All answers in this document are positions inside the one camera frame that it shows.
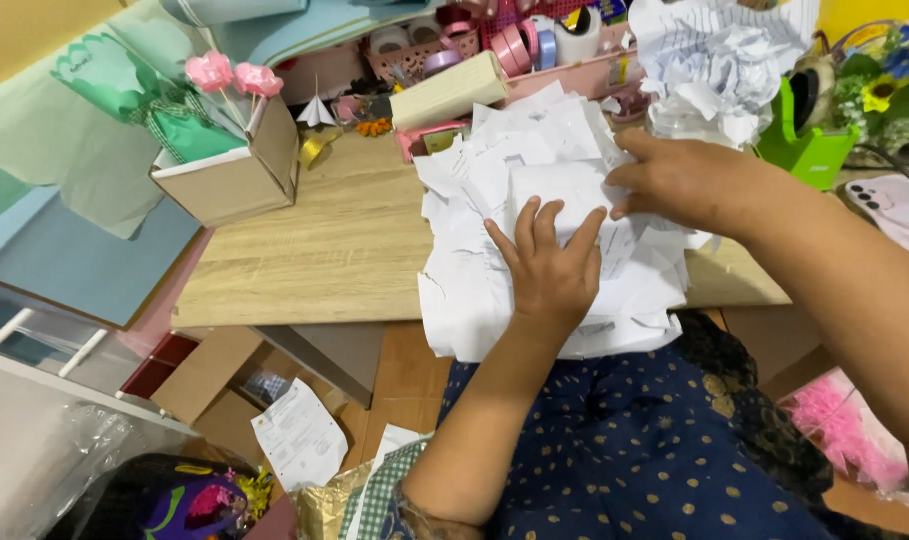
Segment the green wrapping paper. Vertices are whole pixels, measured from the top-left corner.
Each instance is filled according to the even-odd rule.
[[[155,69],[109,33],[71,43],[51,75],[117,121],[147,128],[180,164],[248,143],[214,123],[193,88],[165,81],[162,91]]]

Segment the hand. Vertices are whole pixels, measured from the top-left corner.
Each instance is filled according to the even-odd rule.
[[[548,202],[538,212],[540,206],[541,198],[532,197],[519,212],[517,247],[494,221],[484,220],[484,227],[511,270],[515,318],[533,322],[535,328],[564,343],[588,314],[600,287],[601,250],[595,241],[605,208],[592,210],[562,248],[554,218],[564,202]]]
[[[654,213],[691,227],[743,241],[783,215],[785,203],[816,193],[784,170],[748,153],[700,140],[655,138],[641,129],[615,135],[638,159],[617,167],[605,183],[631,194],[611,211],[618,219]]]

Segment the smartphone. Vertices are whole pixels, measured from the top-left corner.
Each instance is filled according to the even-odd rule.
[[[845,183],[844,194],[888,238],[909,251],[909,179],[902,175],[855,179]]]

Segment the cardboard box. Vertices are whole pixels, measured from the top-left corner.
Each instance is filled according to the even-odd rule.
[[[245,130],[248,146],[178,164],[161,150],[155,183],[205,227],[290,207],[298,187],[298,128],[280,96],[261,100]]]
[[[252,399],[241,386],[257,369],[286,380],[304,381],[332,415],[348,402],[340,390],[304,369],[284,352],[266,343],[246,326],[212,331],[151,396],[208,443],[229,450],[258,466],[264,452],[257,444],[251,419],[266,403]]]

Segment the pink flower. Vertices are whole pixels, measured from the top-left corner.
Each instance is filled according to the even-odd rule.
[[[218,92],[226,88],[234,78],[231,61],[217,51],[208,51],[201,57],[188,58],[184,72],[202,92]]]
[[[253,94],[271,97],[278,95],[280,88],[284,86],[284,80],[275,77],[274,71],[271,71],[266,65],[251,65],[242,62],[234,68],[234,87],[241,92],[251,92]]]

